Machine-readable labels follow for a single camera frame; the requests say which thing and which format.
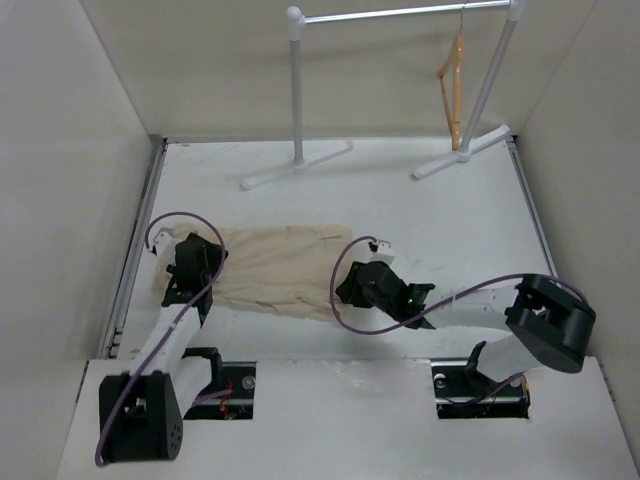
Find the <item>beige trousers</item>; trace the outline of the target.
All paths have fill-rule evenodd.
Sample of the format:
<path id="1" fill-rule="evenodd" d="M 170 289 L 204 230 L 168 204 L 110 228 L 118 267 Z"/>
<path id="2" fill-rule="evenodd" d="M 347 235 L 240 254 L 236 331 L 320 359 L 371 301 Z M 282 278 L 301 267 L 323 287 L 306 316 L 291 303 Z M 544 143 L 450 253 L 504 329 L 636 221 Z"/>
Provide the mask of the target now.
<path id="1" fill-rule="evenodd" d="M 228 251 L 213 304 L 238 311 L 333 320 L 331 273 L 353 240 L 343 225 L 222 228 Z"/>

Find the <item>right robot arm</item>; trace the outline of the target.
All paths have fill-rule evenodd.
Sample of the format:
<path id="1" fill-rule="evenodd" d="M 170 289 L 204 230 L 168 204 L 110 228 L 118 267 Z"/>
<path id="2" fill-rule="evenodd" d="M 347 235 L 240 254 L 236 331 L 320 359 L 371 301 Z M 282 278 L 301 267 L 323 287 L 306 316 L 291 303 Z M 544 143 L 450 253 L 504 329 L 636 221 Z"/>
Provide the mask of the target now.
<path id="1" fill-rule="evenodd" d="M 463 380 L 475 395 L 538 367 L 566 374 L 582 370 L 596 313 L 559 279 L 504 275 L 431 302 L 436 291 L 432 283 L 403 281 L 383 261 L 355 262 L 342 282 L 330 282 L 329 302 L 377 309 L 396 328 L 505 331 L 500 340 L 479 341 L 467 359 Z"/>

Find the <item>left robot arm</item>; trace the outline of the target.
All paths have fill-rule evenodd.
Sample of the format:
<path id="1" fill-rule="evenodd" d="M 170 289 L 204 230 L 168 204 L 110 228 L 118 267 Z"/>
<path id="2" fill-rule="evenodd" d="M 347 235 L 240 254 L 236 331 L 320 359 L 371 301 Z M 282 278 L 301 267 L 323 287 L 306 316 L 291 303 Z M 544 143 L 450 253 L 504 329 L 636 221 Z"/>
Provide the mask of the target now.
<path id="1" fill-rule="evenodd" d="M 129 366 L 99 386 L 100 467 L 175 459 L 185 415 L 199 396 L 214 398 L 224 387 L 218 350 L 191 342 L 211 310 L 228 253 L 195 233 L 168 241 L 163 253 L 170 279 L 157 323 Z"/>

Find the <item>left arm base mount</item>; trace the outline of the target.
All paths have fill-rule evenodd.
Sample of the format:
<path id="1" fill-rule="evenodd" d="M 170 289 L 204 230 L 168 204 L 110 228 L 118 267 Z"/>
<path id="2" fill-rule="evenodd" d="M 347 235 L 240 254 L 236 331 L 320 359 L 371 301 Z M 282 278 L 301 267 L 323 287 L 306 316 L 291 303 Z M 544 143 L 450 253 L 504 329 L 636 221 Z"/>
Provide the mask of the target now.
<path id="1" fill-rule="evenodd" d="M 222 375 L 199 394 L 185 420 L 251 420 L 256 383 L 255 362 L 224 362 Z"/>

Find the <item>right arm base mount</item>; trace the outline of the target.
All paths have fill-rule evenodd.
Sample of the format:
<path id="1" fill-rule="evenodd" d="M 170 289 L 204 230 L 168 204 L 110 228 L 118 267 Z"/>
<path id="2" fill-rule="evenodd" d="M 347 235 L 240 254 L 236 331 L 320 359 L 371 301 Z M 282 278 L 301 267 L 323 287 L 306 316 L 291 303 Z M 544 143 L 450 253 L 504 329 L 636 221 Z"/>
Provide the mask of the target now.
<path id="1" fill-rule="evenodd" d="M 471 373 L 466 364 L 466 359 L 439 359 L 430 364 L 440 420 L 529 418 L 531 398 L 522 374 L 494 382 Z"/>

